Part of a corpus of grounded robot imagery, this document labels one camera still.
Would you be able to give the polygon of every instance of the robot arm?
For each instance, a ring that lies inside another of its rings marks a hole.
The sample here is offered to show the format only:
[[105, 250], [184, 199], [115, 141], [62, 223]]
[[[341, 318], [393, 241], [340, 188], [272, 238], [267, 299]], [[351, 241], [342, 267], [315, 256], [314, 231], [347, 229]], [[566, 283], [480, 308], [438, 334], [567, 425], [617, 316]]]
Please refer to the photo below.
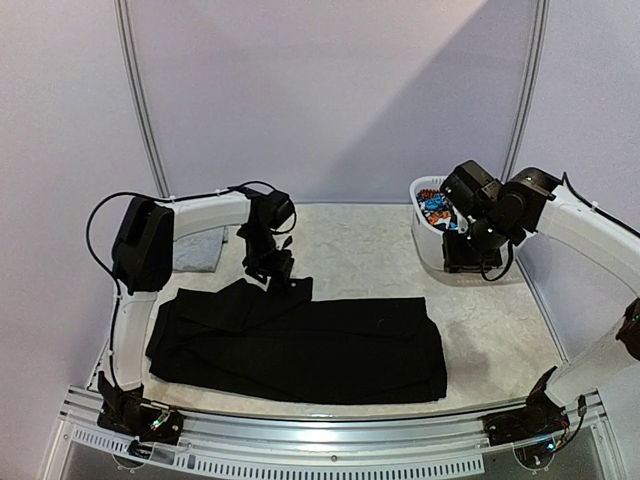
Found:
[[246, 274], [269, 282], [268, 291], [280, 291], [290, 284], [294, 260], [286, 247], [292, 240], [288, 237], [277, 248], [273, 236], [286, 233], [277, 229], [292, 215], [295, 218], [295, 208], [286, 193], [274, 189], [264, 194], [245, 185], [178, 200], [134, 196], [111, 252], [116, 299], [109, 349], [98, 376], [105, 400], [98, 425], [137, 437], [130, 448], [145, 441], [177, 442], [183, 416], [144, 399], [141, 370], [151, 310], [173, 270], [173, 242], [211, 228], [241, 225]]
[[[612, 273], [640, 296], [640, 237], [603, 215], [551, 175], [523, 170], [502, 185], [473, 161], [447, 177], [442, 193], [469, 218], [465, 240], [487, 255], [504, 243], [518, 245], [529, 234], [558, 240]], [[488, 418], [494, 443], [550, 433], [567, 420], [564, 407], [607, 378], [640, 360], [640, 300], [634, 301], [602, 338], [568, 363], [547, 372], [527, 399], [527, 407], [509, 424]]]

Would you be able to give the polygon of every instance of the white backdrop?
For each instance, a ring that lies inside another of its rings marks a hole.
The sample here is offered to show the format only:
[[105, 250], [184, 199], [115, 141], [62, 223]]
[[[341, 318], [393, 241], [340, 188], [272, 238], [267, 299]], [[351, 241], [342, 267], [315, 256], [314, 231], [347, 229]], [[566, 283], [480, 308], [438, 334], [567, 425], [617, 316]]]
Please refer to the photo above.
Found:
[[298, 201], [407, 202], [476, 158], [500, 174], [534, 0], [136, 0], [172, 193], [260, 178]]
[[[113, 286], [84, 223], [103, 196], [154, 187], [112, 2], [3, 2], [0, 38], [0, 478], [35, 480], [109, 330]], [[110, 207], [103, 258], [126, 202]]]
[[[551, 2], [534, 100], [518, 169], [538, 166], [640, 228], [640, 4], [631, 0]], [[618, 280], [543, 237], [524, 248], [569, 356], [605, 333], [633, 300]], [[638, 478], [640, 366], [600, 393], [624, 456]]]

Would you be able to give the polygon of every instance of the black cloth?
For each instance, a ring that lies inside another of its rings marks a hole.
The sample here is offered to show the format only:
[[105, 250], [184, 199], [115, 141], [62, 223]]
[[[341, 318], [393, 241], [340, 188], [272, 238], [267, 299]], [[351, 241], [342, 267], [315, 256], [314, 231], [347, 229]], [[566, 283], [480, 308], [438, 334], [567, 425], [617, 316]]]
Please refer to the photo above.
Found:
[[440, 334], [424, 298], [311, 301], [312, 279], [272, 294], [239, 280], [180, 289], [163, 304], [147, 356], [176, 383], [271, 400], [414, 403], [446, 395]]

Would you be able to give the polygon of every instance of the marble-patterned surface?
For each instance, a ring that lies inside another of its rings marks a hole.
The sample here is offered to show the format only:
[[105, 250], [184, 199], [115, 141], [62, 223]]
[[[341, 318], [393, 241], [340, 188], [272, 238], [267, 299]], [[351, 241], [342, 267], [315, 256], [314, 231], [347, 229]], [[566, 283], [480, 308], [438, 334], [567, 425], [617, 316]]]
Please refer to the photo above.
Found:
[[[148, 373], [145, 397], [187, 408], [264, 416], [384, 416], [465, 409], [527, 395], [559, 364], [547, 326], [518, 268], [488, 284], [422, 266], [406, 205], [301, 205], [293, 231], [294, 277], [314, 278], [315, 300], [424, 296], [442, 334], [449, 373], [447, 397], [433, 403], [337, 406], [284, 403], [179, 384]], [[176, 273], [157, 306], [180, 287], [217, 291], [243, 276], [244, 241], [230, 232], [216, 273]]]

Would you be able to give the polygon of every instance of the gray cloth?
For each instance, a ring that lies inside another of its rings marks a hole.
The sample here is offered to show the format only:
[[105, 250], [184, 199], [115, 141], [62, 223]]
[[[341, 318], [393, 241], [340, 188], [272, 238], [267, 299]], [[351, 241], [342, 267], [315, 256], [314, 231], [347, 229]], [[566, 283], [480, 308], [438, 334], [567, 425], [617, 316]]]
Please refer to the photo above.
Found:
[[222, 253], [225, 228], [194, 233], [173, 244], [173, 270], [215, 272]]

